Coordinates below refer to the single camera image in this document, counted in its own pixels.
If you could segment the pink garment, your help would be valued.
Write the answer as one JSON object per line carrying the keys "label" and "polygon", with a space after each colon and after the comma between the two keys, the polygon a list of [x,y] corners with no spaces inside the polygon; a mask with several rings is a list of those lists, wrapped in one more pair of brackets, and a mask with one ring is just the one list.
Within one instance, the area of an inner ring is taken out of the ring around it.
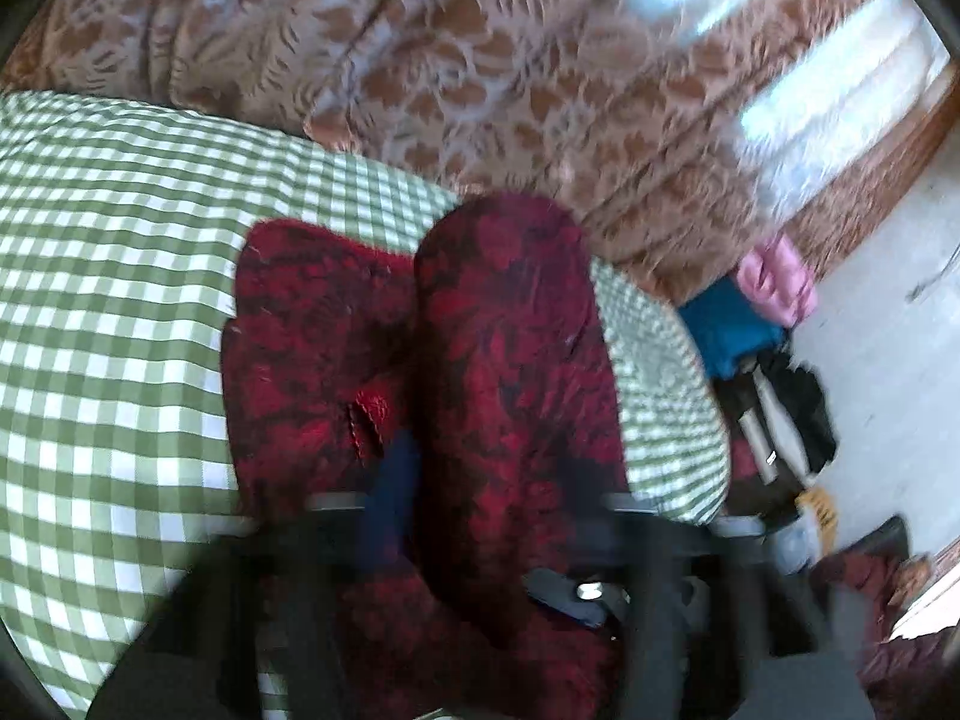
{"label": "pink garment", "polygon": [[732,278],[755,312],[779,327],[797,327],[817,309],[814,273],[782,232],[748,250]]}

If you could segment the blue garment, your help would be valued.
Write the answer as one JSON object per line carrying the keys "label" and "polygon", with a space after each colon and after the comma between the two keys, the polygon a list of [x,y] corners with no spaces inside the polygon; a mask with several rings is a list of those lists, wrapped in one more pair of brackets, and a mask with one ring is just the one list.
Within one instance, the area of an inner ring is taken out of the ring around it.
{"label": "blue garment", "polygon": [[716,281],[679,307],[708,379],[732,379],[747,358],[778,348],[788,330],[755,312],[731,278]]}

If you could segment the brown floral curtain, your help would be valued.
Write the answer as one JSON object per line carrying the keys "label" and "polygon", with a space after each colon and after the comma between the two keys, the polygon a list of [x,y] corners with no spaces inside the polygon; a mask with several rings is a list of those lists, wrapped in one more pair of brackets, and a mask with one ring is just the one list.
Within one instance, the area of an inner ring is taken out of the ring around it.
{"label": "brown floral curtain", "polygon": [[2,82],[548,195],[675,302],[771,232],[832,270],[958,119],[914,0],[44,0]]}

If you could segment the black garment pile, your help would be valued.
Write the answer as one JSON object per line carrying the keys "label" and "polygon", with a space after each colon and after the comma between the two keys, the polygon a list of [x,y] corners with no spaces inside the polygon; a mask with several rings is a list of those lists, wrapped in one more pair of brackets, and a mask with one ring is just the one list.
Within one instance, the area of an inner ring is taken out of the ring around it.
{"label": "black garment pile", "polygon": [[[737,364],[729,379],[711,380],[734,445],[747,450],[755,475],[771,484],[779,464],[802,481],[815,478],[836,457],[838,439],[827,395],[814,369],[794,364],[788,346],[765,349]],[[799,457],[782,451],[775,418],[793,429]]]}

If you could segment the red black patterned sweater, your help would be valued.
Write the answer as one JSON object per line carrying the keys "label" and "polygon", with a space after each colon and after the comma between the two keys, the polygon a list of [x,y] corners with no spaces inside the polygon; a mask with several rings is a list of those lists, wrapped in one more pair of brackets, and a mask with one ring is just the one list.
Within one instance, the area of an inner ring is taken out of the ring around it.
{"label": "red black patterned sweater", "polygon": [[620,654],[540,605],[626,486],[583,233],[542,197],[456,206],[397,255],[263,221],[221,350],[242,502],[267,522],[325,493],[376,514],[322,614],[353,718],[482,709],[592,718]]}

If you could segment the green white checkered bedsheet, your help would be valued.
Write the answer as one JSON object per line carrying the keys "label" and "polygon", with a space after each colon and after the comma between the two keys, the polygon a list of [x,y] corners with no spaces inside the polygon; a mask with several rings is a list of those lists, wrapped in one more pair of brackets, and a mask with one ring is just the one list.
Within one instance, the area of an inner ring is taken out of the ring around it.
{"label": "green white checkered bedsheet", "polygon": [[[291,522],[314,497],[286,520],[254,517],[229,447],[221,350],[252,227],[296,220],[410,255],[466,201],[250,125],[3,98],[2,617],[70,717],[93,718],[96,692],[208,544]],[[620,493],[704,522],[729,460],[697,351],[674,310],[583,241],[619,404]]]}

